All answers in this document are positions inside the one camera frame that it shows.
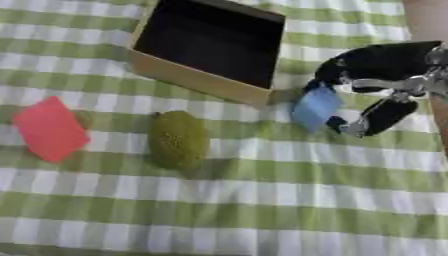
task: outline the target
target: gingham cloth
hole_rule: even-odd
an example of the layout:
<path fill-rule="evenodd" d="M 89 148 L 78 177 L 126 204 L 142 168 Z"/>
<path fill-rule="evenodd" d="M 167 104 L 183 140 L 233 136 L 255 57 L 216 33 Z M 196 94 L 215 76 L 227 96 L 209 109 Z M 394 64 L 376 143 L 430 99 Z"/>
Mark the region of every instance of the gingham cloth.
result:
<path fill-rule="evenodd" d="M 278 95 L 329 57 L 409 36 L 399 1 L 239 2 L 288 18 Z M 0 252 L 448 255 L 447 164 L 426 100 L 394 129 L 357 139 L 307 134 L 290 102 L 257 110 L 138 77 L 124 46 L 145 3 L 0 0 Z M 378 99 L 342 94 L 351 120 Z M 93 117 L 92 142 L 57 165 L 11 125 L 50 95 Z M 169 110 L 211 133 L 194 178 L 145 158 L 149 114 Z"/>

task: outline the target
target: textured green ball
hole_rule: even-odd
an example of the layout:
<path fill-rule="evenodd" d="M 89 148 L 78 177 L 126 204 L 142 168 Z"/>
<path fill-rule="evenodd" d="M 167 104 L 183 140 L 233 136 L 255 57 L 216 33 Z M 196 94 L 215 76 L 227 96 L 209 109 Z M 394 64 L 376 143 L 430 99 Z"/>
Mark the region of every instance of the textured green ball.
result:
<path fill-rule="evenodd" d="M 152 160 L 160 167 L 177 170 L 200 167 L 210 144 L 203 122 L 185 111 L 155 115 L 148 140 Z"/>

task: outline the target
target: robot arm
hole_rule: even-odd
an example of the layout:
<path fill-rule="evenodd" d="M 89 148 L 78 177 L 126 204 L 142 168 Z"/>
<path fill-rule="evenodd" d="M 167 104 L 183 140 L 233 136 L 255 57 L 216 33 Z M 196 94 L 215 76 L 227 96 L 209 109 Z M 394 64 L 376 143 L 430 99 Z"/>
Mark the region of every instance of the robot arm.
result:
<path fill-rule="evenodd" d="M 426 92 L 448 98 L 448 50 L 441 41 L 370 45 L 345 52 L 324 62 L 305 92 L 318 84 L 334 89 L 350 84 L 354 92 L 393 89 L 390 96 L 367 108 L 348 123 L 333 116 L 327 125 L 338 133 L 372 136 L 395 125 L 417 110 L 412 97 Z"/>

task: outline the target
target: red sponge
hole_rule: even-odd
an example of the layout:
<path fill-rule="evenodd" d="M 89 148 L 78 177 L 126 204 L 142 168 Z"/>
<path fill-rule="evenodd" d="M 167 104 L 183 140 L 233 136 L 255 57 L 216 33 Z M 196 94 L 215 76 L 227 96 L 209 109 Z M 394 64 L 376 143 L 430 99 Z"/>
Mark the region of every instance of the red sponge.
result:
<path fill-rule="evenodd" d="M 30 151 L 52 163 L 90 141 L 73 113 L 55 96 L 20 111 L 14 124 Z"/>

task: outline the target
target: cardboard box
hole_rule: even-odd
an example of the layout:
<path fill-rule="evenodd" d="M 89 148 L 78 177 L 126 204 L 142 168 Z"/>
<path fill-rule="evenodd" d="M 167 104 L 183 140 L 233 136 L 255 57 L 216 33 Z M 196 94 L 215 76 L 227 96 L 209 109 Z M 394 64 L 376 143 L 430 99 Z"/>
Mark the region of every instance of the cardboard box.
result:
<path fill-rule="evenodd" d="M 285 17 L 226 0 L 150 1 L 128 46 L 139 75 L 265 105 Z"/>

